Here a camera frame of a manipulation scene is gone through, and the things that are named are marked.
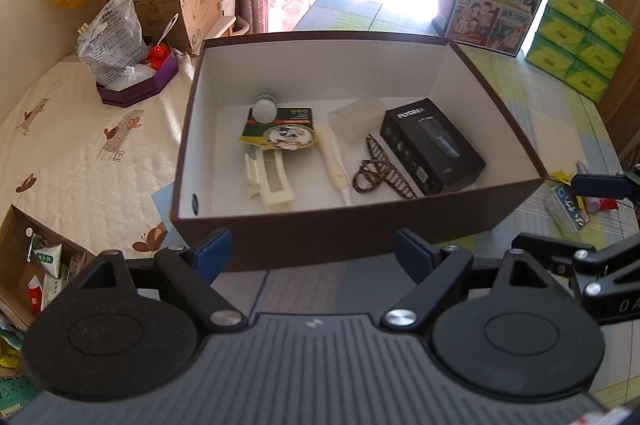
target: wooden door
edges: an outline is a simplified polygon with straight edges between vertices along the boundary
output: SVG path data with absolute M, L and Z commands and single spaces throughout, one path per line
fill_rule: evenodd
M 634 26 L 625 56 L 597 107 L 620 154 L 640 132 L 640 0 L 604 0 Z

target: green tissue pack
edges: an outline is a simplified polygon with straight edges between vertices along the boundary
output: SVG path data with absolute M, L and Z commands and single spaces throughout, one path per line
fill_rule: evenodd
M 598 3 L 589 30 L 611 44 L 620 53 L 624 53 L 629 39 L 634 32 L 626 20 L 609 6 Z
M 588 28 L 598 6 L 597 0 L 549 0 L 549 5 L 581 26 Z
M 567 72 L 575 62 L 576 58 L 544 37 L 536 34 L 529 52 L 527 62 L 537 68 L 554 75 L 560 80 L 564 80 Z
M 598 101 L 609 85 L 609 81 L 588 65 L 576 60 L 564 78 L 564 83 L 580 91 L 593 101 Z
M 585 27 L 549 6 L 546 7 L 538 28 L 538 34 L 572 55 L 578 54 L 586 33 Z
M 578 58 L 604 77 L 612 79 L 622 55 L 593 33 L 585 34 L 577 53 Z

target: butterfly pattern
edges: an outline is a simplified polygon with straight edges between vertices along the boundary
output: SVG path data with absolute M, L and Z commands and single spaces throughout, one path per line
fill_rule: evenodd
M 149 233 L 143 235 L 140 239 L 142 241 L 136 241 L 131 248 L 135 251 L 147 252 L 158 251 L 164 236 L 168 233 L 164 223 L 160 223 L 157 227 L 152 228 Z
M 128 112 L 115 127 L 104 129 L 103 132 L 106 142 L 98 153 L 98 159 L 108 156 L 108 160 L 120 161 L 120 158 L 124 154 L 121 147 L 127 136 L 133 129 L 142 127 L 140 123 L 142 113 L 144 113 L 143 109 L 134 109 Z
M 53 84 L 49 85 L 49 93 L 51 93 L 52 90 L 60 87 L 60 84 L 61 82 L 57 80 Z M 27 136 L 27 134 L 29 134 L 31 123 L 33 123 L 33 120 L 35 120 L 38 113 L 41 113 L 42 111 L 44 111 L 44 106 L 46 105 L 47 101 L 49 101 L 49 93 L 47 94 L 47 96 L 42 98 L 42 100 L 40 100 L 33 107 L 33 109 L 31 109 L 30 111 L 24 112 L 24 121 L 20 125 L 18 125 L 18 127 L 16 127 L 14 130 L 22 129 L 23 135 Z
M 25 179 L 16 189 L 15 191 L 18 194 L 23 193 L 25 190 L 29 190 L 33 185 L 36 184 L 36 180 L 37 178 L 33 176 L 33 173 L 31 173 L 31 175 Z

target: white plastic clip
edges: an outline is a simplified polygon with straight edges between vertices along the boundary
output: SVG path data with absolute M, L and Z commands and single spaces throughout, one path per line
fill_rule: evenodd
M 264 209 L 269 212 L 285 212 L 295 199 L 287 180 L 280 149 L 255 148 L 255 159 L 244 155 L 248 179 L 249 199 L 260 194 Z

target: bottle cap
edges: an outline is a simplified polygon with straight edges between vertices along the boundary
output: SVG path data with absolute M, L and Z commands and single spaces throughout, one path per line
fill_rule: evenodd
M 255 102 L 253 114 L 258 123 L 271 123 L 278 115 L 278 108 L 273 101 L 261 98 Z

